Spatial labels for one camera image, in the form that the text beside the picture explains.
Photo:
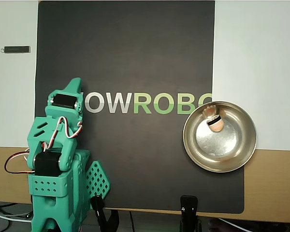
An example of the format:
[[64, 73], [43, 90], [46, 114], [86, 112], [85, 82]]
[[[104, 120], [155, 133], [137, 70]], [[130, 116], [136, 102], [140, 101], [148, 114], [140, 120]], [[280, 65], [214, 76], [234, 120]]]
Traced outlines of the teal gripper black servo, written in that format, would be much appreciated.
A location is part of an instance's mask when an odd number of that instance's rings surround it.
[[64, 89], [56, 89], [47, 99], [45, 113], [47, 116], [57, 118], [78, 118], [83, 113], [84, 96], [81, 92], [81, 78], [73, 78]]

